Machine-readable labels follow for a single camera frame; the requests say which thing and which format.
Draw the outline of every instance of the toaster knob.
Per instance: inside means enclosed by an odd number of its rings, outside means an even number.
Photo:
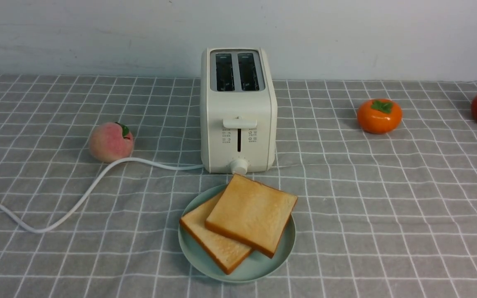
[[[248,172],[248,162],[243,159],[237,159],[231,161],[229,164],[229,167],[231,168],[231,173],[232,174],[240,174],[240,175],[246,175],[246,172]]]

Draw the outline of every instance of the power cord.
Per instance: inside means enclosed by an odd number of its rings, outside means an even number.
[[[45,233],[45,232],[49,232],[49,231],[57,228],[57,226],[61,225],[63,222],[65,222],[66,219],[68,219],[68,217],[70,217],[82,205],[82,203],[87,199],[89,194],[93,191],[95,186],[99,183],[99,181],[102,179],[102,177],[104,177],[104,175],[106,175],[106,173],[109,170],[111,170],[114,166],[117,166],[120,163],[129,162],[129,161],[140,162],[140,163],[148,164],[150,166],[156,166],[158,168],[164,168],[165,170],[173,170],[173,171],[189,171],[189,170],[196,170],[196,169],[204,167],[203,165],[166,166],[164,164],[160,164],[160,163],[157,163],[157,162],[153,162],[153,161],[145,160],[145,159],[140,159],[140,158],[123,158],[123,159],[120,159],[120,160],[116,160],[116,161],[112,162],[111,164],[109,164],[106,168],[104,168],[104,170],[102,170],[102,172],[95,179],[95,181],[93,181],[93,183],[91,183],[91,186],[87,189],[87,191],[84,193],[82,198],[80,198],[80,200],[78,200],[78,202],[73,206],[73,208],[71,208],[71,210],[69,210],[62,218],[60,218],[57,222],[53,223],[52,225],[48,226],[47,228],[38,229],[38,228],[31,227],[30,225],[24,223],[19,217],[17,217],[17,215],[15,215],[12,211],[10,211],[7,207],[3,206],[1,203],[0,203],[0,209],[3,210],[5,213],[7,213],[7,215],[10,216],[15,222],[17,222],[17,224],[19,224],[19,226],[21,226],[22,228],[24,228],[25,230],[27,230],[29,232],[33,232],[35,234],[42,234],[42,233]]]

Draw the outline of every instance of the toast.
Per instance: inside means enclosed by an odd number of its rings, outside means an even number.
[[[295,195],[234,174],[205,227],[273,258],[296,203]]]
[[[180,226],[210,255],[219,268],[229,275],[254,249],[205,228],[205,220],[222,194],[223,191],[181,217]]]

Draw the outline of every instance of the fake peach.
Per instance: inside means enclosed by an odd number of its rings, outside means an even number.
[[[134,150],[134,136],[130,129],[118,122],[96,127],[89,136],[89,152],[106,163],[127,158]]]

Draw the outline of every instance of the plate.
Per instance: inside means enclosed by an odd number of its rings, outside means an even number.
[[[203,202],[216,196],[220,191],[224,190],[226,185],[219,185],[210,188],[196,198],[185,208],[182,216],[200,206]],[[254,251],[248,256],[234,271],[227,275],[212,260],[206,251],[196,242],[195,239],[181,226],[178,227],[178,238],[183,254],[191,262],[194,268],[201,273],[225,283],[250,283],[270,275],[277,270],[294,248],[296,241],[296,226],[294,218],[290,215],[290,219],[282,233],[279,246],[273,258],[268,258],[259,251]]]

